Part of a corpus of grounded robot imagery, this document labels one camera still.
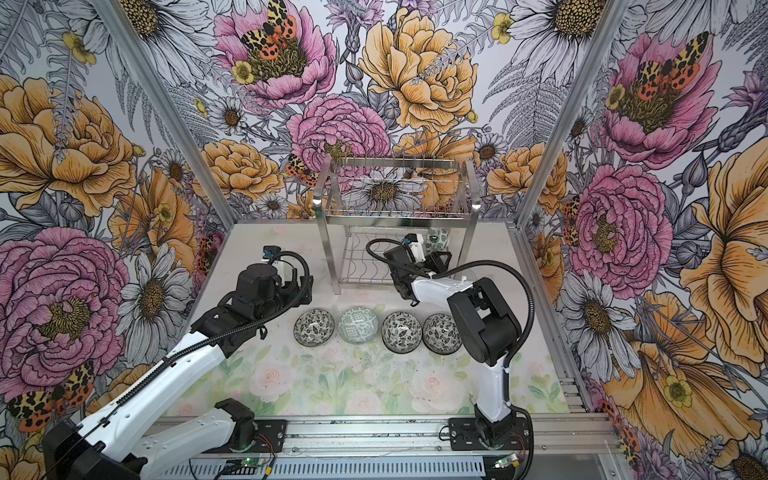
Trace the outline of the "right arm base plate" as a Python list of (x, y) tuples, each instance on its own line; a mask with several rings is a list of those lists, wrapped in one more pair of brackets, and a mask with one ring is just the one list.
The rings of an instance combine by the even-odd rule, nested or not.
[(474, 418), (454, 417), (448, 420), (448, 441), (452, 451), (522, 451), (530, 448), (533, 428), (529, 421), (518, 418), (504, 434), (488, 442), (481, 439)]

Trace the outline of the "green leaf pattern bowl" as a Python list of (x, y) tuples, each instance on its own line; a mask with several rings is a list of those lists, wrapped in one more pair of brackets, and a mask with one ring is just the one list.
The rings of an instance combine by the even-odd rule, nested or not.
[(449, 243), (450, 231), (447, 228), (432, 227), (428, 229), (425, 237), (427, 253), (447, 251)]

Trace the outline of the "black white floral bowl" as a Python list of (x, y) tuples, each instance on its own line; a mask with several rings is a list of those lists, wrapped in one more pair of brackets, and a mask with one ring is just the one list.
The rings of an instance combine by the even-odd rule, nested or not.
[(396, 354), (408, 354), (422, 342), (422, 325), (408, 312), (392, 312), (382, 323), (381, 337), (388, 350)]

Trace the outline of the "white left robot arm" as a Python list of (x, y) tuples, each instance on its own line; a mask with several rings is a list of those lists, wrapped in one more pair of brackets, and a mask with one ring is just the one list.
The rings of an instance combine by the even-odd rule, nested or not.
[(246, 451), (269, 441), (253, 411), (220, 400), (203, 415), (161, 435), (149, 428), (194, 383), (251, 338), (265, 339), (268, 322), (312, 300), (313, 277), (302, 257), (281, 252), (243, 270), (236, 287), (203, 313), (177, 346), (106, 406), (79, 422), (65, 421), (41, 442), (46, 479), (152, 479), (218, 448)]

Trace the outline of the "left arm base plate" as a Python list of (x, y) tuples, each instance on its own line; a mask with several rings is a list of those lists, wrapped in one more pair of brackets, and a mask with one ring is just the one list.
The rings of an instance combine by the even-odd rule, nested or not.
[(239, 453), (281, 453), (287, 426), (282, 419), (239, 420), (228, 447)]

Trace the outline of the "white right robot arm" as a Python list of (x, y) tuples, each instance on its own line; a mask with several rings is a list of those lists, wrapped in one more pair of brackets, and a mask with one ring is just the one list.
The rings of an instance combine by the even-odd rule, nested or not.
[[(498, 260), (474, 260), (451, 267), (451, 252), (428, 252), (414, 235), (401, 241), (374, 239), (365, 251), (389, 268), (403, 299), (414, 306), (429, 303), (450, 311), (463, 347), (482, 366), (474, 403), (479, 442), (489, 449), (499, 448), (512, 435), (530, 429), (530, 413), (513, 404), (509, 382), (511, 361), (528, 340), (535, 320), (535, 298), (523, 274)], [(493, 279), (457, 277), (480, 267), (502, 270), (518, 281), (527, 302), (524, 321), (517, 318)]]

